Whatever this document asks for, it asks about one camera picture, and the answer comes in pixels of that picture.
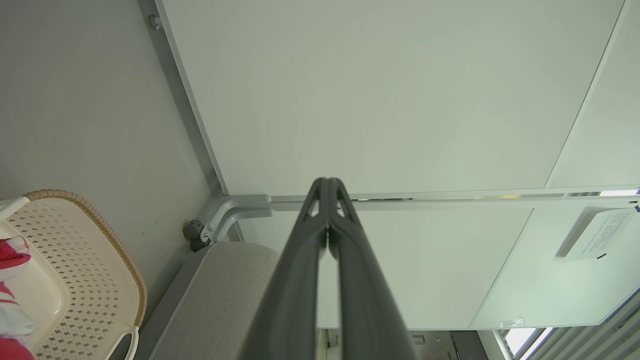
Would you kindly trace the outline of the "cream perforated laundry basket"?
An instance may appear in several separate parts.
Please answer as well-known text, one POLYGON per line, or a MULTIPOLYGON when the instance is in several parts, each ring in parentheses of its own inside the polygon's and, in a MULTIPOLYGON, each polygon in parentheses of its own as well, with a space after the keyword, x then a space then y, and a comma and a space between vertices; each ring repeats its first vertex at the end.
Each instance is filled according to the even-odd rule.
POLYGON ((34 360, 134 360, 146 313, 141 273, 89 202, 62 190, 0 200, 0 239, 23 237, 31 259, 3 281, 34 321, 34 360))

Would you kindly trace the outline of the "white mobile partition board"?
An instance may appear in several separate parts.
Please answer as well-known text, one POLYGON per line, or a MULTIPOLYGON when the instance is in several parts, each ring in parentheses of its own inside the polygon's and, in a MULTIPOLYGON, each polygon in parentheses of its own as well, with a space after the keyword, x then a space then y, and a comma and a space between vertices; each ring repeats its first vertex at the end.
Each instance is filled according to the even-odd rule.
POLYGON ((354 207, 411 330, 594 325, 640 289, 640 225, 602 258, 555 257, 586 207, 640 208, 640 196, 354 207))

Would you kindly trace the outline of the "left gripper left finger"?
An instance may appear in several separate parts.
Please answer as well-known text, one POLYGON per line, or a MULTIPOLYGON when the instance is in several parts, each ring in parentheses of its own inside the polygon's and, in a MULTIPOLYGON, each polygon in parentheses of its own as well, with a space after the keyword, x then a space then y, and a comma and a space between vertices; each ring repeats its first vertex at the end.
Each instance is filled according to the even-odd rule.
POLYGON ((240 360, 315 360, 319 259, 329 223, 329 180, 317 178, 279 256, 240 360))

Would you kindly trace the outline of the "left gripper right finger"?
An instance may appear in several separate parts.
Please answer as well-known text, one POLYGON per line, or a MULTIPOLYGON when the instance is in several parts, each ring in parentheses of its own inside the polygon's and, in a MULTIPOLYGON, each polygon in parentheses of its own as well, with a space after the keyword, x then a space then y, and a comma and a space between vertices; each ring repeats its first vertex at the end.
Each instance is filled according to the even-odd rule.
POLYGON ((409 331, 345 185, 330 178, 329 250, 338 263, 342 360, 416 360, 409 331))

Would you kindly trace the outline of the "black caster wheel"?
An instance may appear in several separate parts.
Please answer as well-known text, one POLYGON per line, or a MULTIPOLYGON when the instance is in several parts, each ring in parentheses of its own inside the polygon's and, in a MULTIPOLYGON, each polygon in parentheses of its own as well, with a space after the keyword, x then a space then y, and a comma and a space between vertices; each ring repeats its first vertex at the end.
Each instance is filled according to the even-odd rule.
POLYGON ((198 219, 192 219, 185 224, 182 229, 183 237, 189 242, 190 250, 194 253, 200 251, 210 245, 210 240, 201 239, 201 233, 204 230, 204 224, 198 219))

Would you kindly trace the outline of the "grey window blinds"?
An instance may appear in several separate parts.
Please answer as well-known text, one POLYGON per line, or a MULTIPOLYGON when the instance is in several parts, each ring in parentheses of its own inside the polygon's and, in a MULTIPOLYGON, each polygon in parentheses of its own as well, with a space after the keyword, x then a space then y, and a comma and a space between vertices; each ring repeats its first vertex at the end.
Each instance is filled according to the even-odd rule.
POLYGON ((601 325, 552 330, 528 360, 640 360, 640 290, 601 325))

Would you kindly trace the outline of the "red and white garment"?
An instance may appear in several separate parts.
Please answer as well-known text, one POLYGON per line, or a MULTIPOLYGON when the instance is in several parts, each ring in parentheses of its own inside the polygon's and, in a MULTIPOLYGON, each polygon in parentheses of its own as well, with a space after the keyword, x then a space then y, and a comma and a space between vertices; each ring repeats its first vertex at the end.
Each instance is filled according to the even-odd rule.
POLYGON ((0 360, 35 360, 26 346, 34 329, 35 322, 0 281, 0 360))

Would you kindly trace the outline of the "grey metal board leg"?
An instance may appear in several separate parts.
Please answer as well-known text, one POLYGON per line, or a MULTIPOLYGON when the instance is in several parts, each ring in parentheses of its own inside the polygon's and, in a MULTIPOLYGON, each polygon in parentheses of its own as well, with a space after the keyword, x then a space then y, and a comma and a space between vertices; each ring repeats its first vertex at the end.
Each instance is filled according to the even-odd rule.
POLYGON ((275 214, 267 194, 223 196, 203 223, 198 241, 213 245, 226 239, 229 231, 242 220, 269 218, 275 214))

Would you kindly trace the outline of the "white paper notice sheet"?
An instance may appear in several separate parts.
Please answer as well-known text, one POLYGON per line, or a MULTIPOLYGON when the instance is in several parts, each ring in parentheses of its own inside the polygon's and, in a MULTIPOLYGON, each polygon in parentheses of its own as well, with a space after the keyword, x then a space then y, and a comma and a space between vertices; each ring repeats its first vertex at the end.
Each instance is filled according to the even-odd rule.
POLYGON ((640 225, 638 207, 588 206, 570 229, 555 258, 562 262, 603 258, 637 225, 640 225))

